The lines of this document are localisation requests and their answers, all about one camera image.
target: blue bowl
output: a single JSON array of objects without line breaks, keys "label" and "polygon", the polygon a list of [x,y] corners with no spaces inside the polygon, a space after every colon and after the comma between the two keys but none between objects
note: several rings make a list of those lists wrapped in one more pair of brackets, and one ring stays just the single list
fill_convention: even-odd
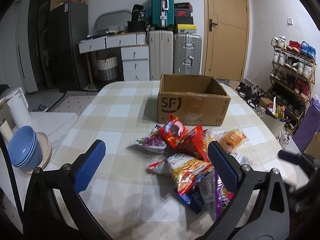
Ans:
[{"label": "blue bowl", "polygon": [[23,164],[19,166],[19,169],[25,171],[32,171],[37,167],[42,161],[42,151],[38,140],[36,139],[35,148],[29,155],[28,159],[24,161]]},{"label": "blue bowl", "polygon": [[21,164],[31,152],[36,133],[31,126],[19,128],[10,139],[8,152],[13,166]]}]

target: wooden shoe rack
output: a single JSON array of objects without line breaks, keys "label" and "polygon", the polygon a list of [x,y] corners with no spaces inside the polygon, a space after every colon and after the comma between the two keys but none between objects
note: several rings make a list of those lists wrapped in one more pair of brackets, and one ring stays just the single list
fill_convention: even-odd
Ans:
[{"label": "wooden shoe rack", "polygon": [[[296,92],[294,92],[294,90],[292,90],[292,89],[290,89],[289,87],[285,86],[281,81],[278,81],[278,80],[276,80],[275,78],[270,77],[271,88],[273,87],[273,85],[274,85],[275,83],[278,83],[280,86],[284,87],[286,90],[288,90],[289,92],[291,92],[292,94],[294,94],[295,97],[298,98],[298,99],[304,104],[305,110],[302,112],[302,114],[301,114],[299,117],[296,116],[296,115],[294,115],[293,112],[290,111],[290,110],[285,106],[285,111],[286,111],[286,113],[287,113],[289,116],[297,119],[297,127],[296,127],[296,129],[297,129],[297,128],[299,127],[299,125],[300,125],[303,117],[304,117],[304,114],[305,114],[306,109],[307,109],[308,102],[309,102],[310,99],[311,99],[311,92],[312,92],[313,86],[315,85],[315,81],[316,81],[316,79],[315,79],[315,73],[316,73],[317,64],[316,64],[316,62],[315,62],[314,60],[312,60],[311,58],[305,57],[304,55],[299,54],[299,53],[296,53],[296,52],[294,52],[294,51],[290,51],[290,50],[287,50],[287,49],[278,48],[278,47],[276,47],[276,46],[273,46],[273,48],[274,48],[274,51],[279,50],[280,53],[281,53],[281,52],[285,52],[288,56],[293,56],[293,57],[299,59],[303,64],[311,63],[311,64],[313,65],[313,74],[312,74],[312,77],[311,77],[311,79],[308,79],[308,78],[306,78],[305,76],[300,75],[300,74],[298,74],[297,72],[293,71],[291,68],[287,67],[286,65],[281,66],[281,65],[276,64],[276,63],[274,63],[274,62],[272,61],[273,68],[275,68],[275,69],[277,69],[277,70],[279,70],[279,68],[287,69],[287,70],[289,70],[288,73],[289,73],[290,75],[296,76],[296,80],[297,80],[298,78],[299,78],[299,79],[302,79],[302,80],[308,82],[309,85],[310,85],[309,95],[308,95],[308,97],[307,97],[306,99],[304,99],[300,94],[297,94]],[[270,99],[273,101],[273,96],[270,95],[270,94],[269,94],[268,96],[269,96]]]}]

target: beige plate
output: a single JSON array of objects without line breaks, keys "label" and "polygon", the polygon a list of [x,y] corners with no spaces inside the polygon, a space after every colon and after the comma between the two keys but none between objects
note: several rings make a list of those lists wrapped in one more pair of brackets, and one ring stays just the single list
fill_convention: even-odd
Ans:
[{"label": "beige plate", "polygon": [[[52,146],[49,138],[43,132],[37,132],[37,139],[42,151],[42,161],[38,165],[38,167],[44,169],[50,160],[51,153],[52,153]],[[24,170],[22,171],[27,174],[32,174],[33,172],[33,171],[24,171]]]}]

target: checkered tablecloth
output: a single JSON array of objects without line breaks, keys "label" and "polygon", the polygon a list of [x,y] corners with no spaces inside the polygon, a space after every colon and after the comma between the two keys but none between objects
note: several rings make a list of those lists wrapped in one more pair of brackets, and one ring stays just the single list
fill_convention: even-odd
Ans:
[{"label": "checkered tablecloth", "polygon": [[[255,170],[276,167],[284,179],[295,183],[295,171],[291,164],[276,157],[281,147],[266,125],[230,87],[222,86],[231,103],[223,124],[210,128],[214,133],[241,129],[247,139],[237,152],[249,157]],[[163,156],[127,147],[131,141],[149,135],[156,125],[158,90],[159,81],[105,86],[49,163],[48,168],[58,169],[64,163],[73,163],[95,139],[106,143],[106,156],[80,196],[114,239],[195,239],[212,225],[206,212],[196,215],[178,202],[172,194],[175,184],[171,178],[147,172],[147,166]],[[238,225],[248,218],[256,194]],[[75,226],[58,192],[57,195],[66,221]]]}]

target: wooden door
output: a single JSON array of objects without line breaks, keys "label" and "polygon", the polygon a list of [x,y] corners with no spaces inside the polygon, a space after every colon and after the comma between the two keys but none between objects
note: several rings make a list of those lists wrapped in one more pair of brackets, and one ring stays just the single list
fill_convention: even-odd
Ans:
[{"label": "wooden door", "polygon": [[204,74],[241,80],[248,47],[247,0],[208,0],[207,9]]}]

